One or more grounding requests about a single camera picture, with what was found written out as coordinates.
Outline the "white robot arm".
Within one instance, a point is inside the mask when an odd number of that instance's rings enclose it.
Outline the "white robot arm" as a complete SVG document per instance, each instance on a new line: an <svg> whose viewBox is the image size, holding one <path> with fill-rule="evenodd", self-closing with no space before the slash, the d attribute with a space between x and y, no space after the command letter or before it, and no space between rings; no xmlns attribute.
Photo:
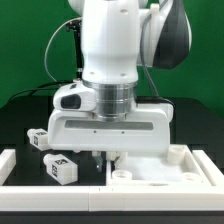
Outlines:
<svg viewBox="0 0 224 224"><path fill-rule="evenodd" d="M82 17L81 79L54 95L48 143L54 150L164 154L170 146L170 103L136 99L137 69L169 69L191 47L183 0L68 0Z"/></svg>

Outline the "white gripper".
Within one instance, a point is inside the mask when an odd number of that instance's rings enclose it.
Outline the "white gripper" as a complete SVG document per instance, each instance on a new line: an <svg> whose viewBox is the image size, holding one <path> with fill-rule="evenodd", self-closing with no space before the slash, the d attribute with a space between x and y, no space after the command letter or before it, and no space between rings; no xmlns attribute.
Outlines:
<svg viewBox="0 0 224 224"><path fill-rule="evenodd" d="M55 109L48 122L48 144L54 150L93 151L99 172L103 168L100 151L116 169L126 152L165 153L170 145L174 108L169 103L143 103L121 121L99 121L91 112Z"/></svg>

